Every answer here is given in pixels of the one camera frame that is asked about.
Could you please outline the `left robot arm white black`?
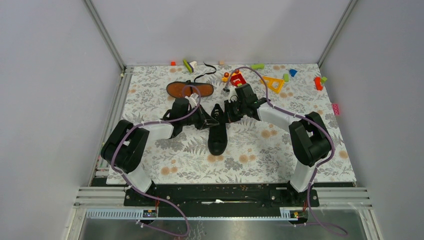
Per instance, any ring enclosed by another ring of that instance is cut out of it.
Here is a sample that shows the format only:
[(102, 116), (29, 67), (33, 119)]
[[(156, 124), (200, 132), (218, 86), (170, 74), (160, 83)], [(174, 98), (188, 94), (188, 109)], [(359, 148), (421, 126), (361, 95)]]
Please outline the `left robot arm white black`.
[(219, 120), (209, 115), (193, 98), (176, 98), (171, 109), (158, 121), (133, 124), (120, 120), (104, 143), (100, 156), (126, 180), (138, 189), (136, 199), (144, 206), (152, 204), (155, 192), (153, 181), (144, 171), (142, 158), (146, 146), (157, 140), (176, 137), (185, 126), (198, 130), (219, 126)]

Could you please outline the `black sneaker with laces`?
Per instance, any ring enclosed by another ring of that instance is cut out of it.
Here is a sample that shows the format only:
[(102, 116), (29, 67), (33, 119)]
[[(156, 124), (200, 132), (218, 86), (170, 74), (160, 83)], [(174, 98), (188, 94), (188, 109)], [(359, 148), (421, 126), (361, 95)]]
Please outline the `black sneaker with laces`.
[[(238, 98), (234, 95), (228, 100), (232, 102), (237, 101)], [(216, 103), (210, 115), (219, 121), (219, 125), (209, 128), (207, 146), (213, 156), (219, 156), (225, 152), (228, 144), (227, 123), (224, 123), (224, 109)]]

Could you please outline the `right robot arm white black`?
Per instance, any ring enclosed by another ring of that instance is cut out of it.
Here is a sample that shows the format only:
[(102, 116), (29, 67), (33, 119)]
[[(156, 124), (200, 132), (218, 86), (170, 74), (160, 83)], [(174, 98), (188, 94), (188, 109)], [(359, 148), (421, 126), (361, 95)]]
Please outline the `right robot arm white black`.
[(289, 133), (297, 163), (289, 180), (292, 189), (287, 191), (286, 198), (293, 206), (301, 205), (307, 199), (305, 191), (313, 184), (317, 166), (335, 148), (321, 116), (317, 112), (298, 115), (279, 108), (266, 97), (258, 98), (248, 83), (229, 86), (224, 91), (228, 93), (224, 102), (227, 123), (235, 123), (247, 116)]

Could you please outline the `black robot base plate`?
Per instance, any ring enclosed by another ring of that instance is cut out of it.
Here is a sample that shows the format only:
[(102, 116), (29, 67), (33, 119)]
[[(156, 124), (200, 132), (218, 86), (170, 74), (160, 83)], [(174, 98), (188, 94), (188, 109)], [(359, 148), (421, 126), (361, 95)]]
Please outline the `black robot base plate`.
[(173, 220), (305, 218), (308, 208), (334, 201), (343, 208), (354, 197), (353, 183), (316, 183), (310, 193), (288, 183), (153, 184), (145, 194), (127, 186), (81, 189), (76, 204), (106, 218)]

